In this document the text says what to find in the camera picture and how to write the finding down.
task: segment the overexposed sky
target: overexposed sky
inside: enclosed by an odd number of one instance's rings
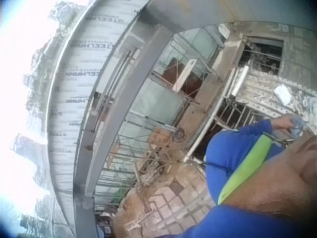
[[[90,0],[72,0],[87,5]],[[36,165],[10,150],[13,139],[25,131],[28,90],[23,75],[31,71],[32,55],[54,34],[58,23],[48,18],[57,0],[26,0],[0,32],[0,197],[21,213],[34,215],[37,199],[48,191],[32,177]]]

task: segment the tiled floor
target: tiled floor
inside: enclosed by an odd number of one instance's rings
[[[159,188],[149,198],[155,212],[143,225],[152,237],[181,233],[199,223],[214,206],[204,172],[200,174],[192,167],[180,166],[179,169],[186,172],[176,173],[171,184]]]

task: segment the construction site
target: construction site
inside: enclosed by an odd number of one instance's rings
[[[68,27],[43,94],[68,237],[182,233],[217,204],[205,172],[215,134],[286,114],[317,134],[305,1],[94,0]]]

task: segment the construction worker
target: construction worker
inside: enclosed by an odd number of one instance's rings
[[[316,137],[306,134],[285,149],[263,136],[292,127],[286,115],[215,135],[206,176],[217,205],[184,233],[161,238],[306,236],[316,222]]]

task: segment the neon yellow vest strap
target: neon yellow vest strap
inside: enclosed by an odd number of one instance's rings
[[[240,184],[242,184],[261,166],[268,154],[271,144],[272,140],[270,138],[265,135],[260,136],[246,158],[242,161],[222,188],[218,198],[218,204],[221,204],[238,186],[240,186]]]

